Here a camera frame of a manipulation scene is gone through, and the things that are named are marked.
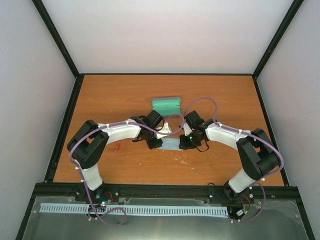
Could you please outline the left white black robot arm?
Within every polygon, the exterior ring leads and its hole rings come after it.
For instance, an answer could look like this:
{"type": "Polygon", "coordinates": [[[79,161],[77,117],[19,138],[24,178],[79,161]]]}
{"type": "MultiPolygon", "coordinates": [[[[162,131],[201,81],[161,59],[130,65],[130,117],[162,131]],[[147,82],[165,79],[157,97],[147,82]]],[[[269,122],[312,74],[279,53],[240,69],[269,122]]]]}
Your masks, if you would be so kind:
{"type": "Polygon", "coordinates": [[[155,110],[147,116],[133,116],[115,123],[98,124],[87,120],[67,144],[70,160],[87,186],[86,195],[95,202],[103,198],[98,161],[106,145],[132,139],[133,142],[146,141],[152,150],[161,147],[162,138],[170,132],[169,124],[155,110]]]}

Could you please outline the light blue cleaning cloth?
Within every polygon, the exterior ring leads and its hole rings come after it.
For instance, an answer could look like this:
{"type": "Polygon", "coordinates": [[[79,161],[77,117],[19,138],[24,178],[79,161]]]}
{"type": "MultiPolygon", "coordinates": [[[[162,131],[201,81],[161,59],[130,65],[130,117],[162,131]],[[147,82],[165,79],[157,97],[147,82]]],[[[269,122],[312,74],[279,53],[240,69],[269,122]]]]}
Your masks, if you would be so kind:
{"type": "Polygon", "coordinates": [[[181,151],[179,145],[180,140],[178,138],[162,138],[162,145],[159,147],[161,150],[181,151]]]}

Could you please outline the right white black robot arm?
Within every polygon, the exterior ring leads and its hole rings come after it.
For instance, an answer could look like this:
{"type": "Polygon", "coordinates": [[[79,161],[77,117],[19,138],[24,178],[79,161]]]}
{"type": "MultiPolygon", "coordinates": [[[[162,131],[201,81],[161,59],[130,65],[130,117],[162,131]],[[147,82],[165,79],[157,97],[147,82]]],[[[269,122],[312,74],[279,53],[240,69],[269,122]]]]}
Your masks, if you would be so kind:
{"type": "Polygon", "coordinates": [[[275,168],[283,166],[283,157],[260,128],[241,130],[214,119],[205,121],[196,111],[185,115],[184,120],[184,134],[179,136],[180,149],[201,152],[202,142],[209,149],[208,142],[211,141],[237,150],[242,168],[224,184],[222,191],[230,203],[237,201],[249,187],[270,175],[275,168]]]}

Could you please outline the grey glasses case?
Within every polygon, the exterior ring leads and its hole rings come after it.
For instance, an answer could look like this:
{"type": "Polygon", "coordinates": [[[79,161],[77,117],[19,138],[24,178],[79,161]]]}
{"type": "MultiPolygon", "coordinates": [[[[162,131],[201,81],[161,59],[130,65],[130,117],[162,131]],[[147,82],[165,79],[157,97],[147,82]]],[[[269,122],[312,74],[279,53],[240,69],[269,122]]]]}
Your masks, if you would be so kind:
{"type": "Polygon", "coordinates": [[[181,98],[180,97],[160,97],[152,99],[152,109],[160,115],[166,117],[181,114],[181,98]]]}

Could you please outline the pink transparent sunglasses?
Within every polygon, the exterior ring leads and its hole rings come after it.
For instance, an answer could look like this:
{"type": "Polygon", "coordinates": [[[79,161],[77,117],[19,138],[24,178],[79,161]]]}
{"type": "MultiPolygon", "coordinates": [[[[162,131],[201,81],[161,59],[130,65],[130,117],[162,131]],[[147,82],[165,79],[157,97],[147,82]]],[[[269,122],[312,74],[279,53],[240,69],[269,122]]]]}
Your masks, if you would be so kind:
{"type": "Polygon", "coordinates": [[[118,141],[117,143],[114,143],[115,145],[114,145],[113,147],[110,147],[109,145],[107,145],[107,146],[105,147],[105,150],[106,150],[106,151],[110,151],[110,152],[118,153],[119,150],[120,150],[120,147],[121,147],[121,143],[122,143],[122,141],[120,140],[120,141],[118,141]]]}

